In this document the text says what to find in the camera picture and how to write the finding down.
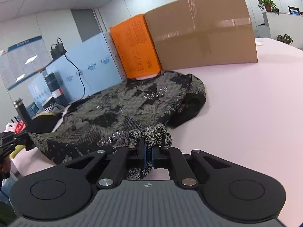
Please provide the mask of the person's left hand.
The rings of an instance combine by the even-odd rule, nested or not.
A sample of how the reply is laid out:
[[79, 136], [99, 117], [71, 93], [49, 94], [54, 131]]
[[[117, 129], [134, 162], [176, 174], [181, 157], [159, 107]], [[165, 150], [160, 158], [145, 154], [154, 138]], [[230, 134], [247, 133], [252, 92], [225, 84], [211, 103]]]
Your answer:
[[10, 177], [11, 170], [11, 160], [9, 156], [1, 159], [1, 180], [7, 179]]

